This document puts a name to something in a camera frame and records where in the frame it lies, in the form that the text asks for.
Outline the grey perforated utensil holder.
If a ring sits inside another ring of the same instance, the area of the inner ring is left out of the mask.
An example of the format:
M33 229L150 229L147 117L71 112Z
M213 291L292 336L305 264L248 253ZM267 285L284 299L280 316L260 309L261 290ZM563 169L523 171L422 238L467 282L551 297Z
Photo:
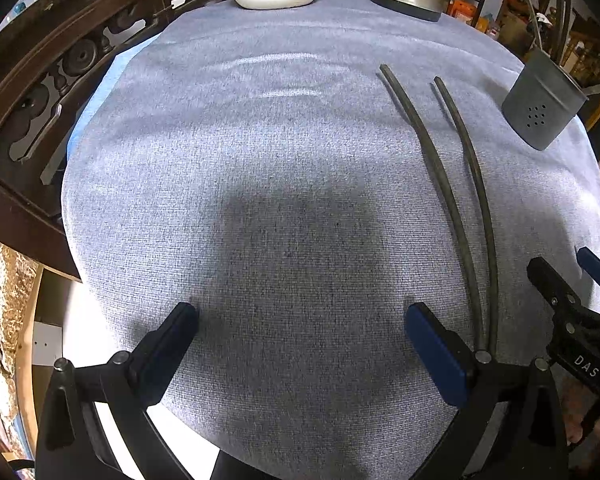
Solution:
M502 113L524 142L544 151L587 99L577 81L536 49L507 93Z

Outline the grey tablecloth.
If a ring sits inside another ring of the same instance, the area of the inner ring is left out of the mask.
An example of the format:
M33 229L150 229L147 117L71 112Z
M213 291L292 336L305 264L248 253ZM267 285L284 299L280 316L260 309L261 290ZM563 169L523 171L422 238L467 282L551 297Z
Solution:
M465 339L456 241L411 124L460 208L480 285L480 209L442 80L478 155L494 225L502 361L545 349L545 258L592 309L576 251L600 256L600 168L580 122L544 151L501 105L521 62L452 18L370 0L278 11L225 1L131 58L70 148L62 220L96 296L85 349L134 347L181 301L200 330L163 402L238 460L285 479L406 479L449 425L403 333L407 301Z

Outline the blue table underlay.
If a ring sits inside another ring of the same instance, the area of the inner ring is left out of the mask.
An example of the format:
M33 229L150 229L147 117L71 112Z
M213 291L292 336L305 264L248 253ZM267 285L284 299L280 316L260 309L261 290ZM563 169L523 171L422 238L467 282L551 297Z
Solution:
M76 124L69 133L66 146L67 157L71 156L74 147L80 140L88 123L98 112L102 104L104 104L111 91L114 90L114 86L122 76L126 66L129 65L129 62L131 62L141 50L150 46L158 37L159 35L148 38L137 46L118 54L114 58L108 70L106 70L105 75L102 77L102 81L97 85L93 95L88 99L84 107L81 108Z

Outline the dark carved wooden sideboard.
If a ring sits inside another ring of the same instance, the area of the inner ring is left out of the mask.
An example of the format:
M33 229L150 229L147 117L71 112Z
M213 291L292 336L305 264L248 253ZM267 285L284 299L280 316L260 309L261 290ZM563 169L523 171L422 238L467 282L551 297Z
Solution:
M61 156L114 58L212 0L38 0L0 32L0 242L76 280Z

